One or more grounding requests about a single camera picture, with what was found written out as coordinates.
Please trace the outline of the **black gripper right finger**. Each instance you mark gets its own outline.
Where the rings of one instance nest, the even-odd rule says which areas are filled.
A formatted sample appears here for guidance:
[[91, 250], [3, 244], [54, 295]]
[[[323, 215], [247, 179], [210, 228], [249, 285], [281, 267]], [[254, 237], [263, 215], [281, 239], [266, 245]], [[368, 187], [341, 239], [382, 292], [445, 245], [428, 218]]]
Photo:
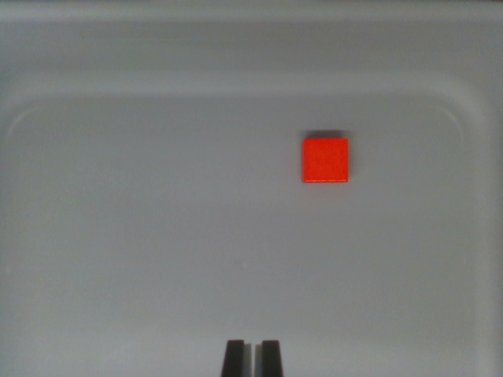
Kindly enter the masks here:
[[281, 344], [278, 340], [264, 340], [255, 347], [255, 377], [283, 377]]

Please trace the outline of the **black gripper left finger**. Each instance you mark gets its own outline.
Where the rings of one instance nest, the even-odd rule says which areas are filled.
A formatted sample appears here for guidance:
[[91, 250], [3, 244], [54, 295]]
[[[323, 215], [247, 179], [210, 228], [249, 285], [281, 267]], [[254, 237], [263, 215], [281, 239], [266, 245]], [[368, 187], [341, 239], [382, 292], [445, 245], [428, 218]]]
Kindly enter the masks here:
[[243, 339], [233, 339], [226, 343], [221, 377], [252, 376], [252, 345]]

